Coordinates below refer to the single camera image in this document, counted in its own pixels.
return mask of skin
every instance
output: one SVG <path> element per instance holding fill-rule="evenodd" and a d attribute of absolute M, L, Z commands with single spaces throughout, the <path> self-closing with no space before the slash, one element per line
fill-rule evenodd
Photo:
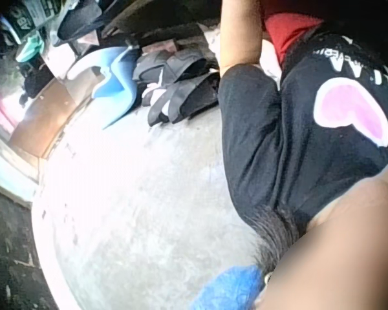
<path fill-rule="evenodd" d="M 261 55 L 258 0 L 223 0 L 221 76 Z M 257 310 L 388 309 L 388 166 L 330 202 L 284 256 Z"/>

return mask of white heart outline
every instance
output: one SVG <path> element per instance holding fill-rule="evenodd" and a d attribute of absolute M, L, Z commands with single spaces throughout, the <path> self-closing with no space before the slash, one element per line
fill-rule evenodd
<path fill-rule="evenodd" d="M 373 109 L 373 111 L 376 113 L 376 115 L 380 120 L 381 127 L 382 127 L 381 139 L 377 139 L 376 137 L 372 136 L 369 130 L 362 125 L 362 123 L 359 121 L 359 119 L 356 117 L 355 113 L 353 112 L 349 112 L 347 114 L 347 118 L 338 123 L 335 121 L 330 121 L 324 117 L 323 113 L 321 112 L 323 100 L 325 99 L 325 96 L 332 88 L 338 87 L 338 86 L 354 86 L 360 91 L 360 94 L 363 96 L 363 98 Z M 319 126 L 326 127 L 326 128 L 338 128 L 338 127 L 346 127 L 349 125 L 354 125 L 357 131 L 361 132 L 365 137 L 367 137 L 372 142 L 374 142 L 378 147 L 388 146 L 388 120 L 385 117 L 385 114 L 383 113 L 381 106 L 374 99 L 374 97 L 368 92 L 368 90 L 365 89 L 365 87 L 363 87 L 359 82 L 353 79 L 349 79 L 347 77 L 345 78 L 335 77 L 324 82 L 324 84 L 320 86 L 318 93 L 316 94 L 313 116 L 314 116 L 315 122 Z"/>

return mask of black shirt sleeve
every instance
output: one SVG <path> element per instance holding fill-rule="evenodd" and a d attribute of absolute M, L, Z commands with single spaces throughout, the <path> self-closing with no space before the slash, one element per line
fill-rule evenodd
<path fill-rule="evenodd" d="M 237 65 L 221 79 L 219 103 L 228 188 L 240 217 L 252 225 L 259 208 L 276 196 L 281 98 L 262 70 Z"/>

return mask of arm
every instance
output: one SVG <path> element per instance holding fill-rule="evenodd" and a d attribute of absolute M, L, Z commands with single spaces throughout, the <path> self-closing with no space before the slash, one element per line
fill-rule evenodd
<path fill-rule="evenodd" d="M 260 0 L 223 0 L 221 76 L 238 64 L 258 64 L 262 36 Z"/>

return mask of floor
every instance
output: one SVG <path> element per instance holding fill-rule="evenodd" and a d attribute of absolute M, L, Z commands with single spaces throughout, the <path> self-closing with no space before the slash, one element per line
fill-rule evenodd
<path fill-rule="evenodd" d="M 61 310 L 74 309 L 69 294 L 82 310 L 188 309 L 213 277 L 253 263 L 255 235 L 224 177 L 218 108 L 152 129 L 138 108 L 102 132 L 103 106 L 92 105 L 49 160 L 32 211 Z"/>

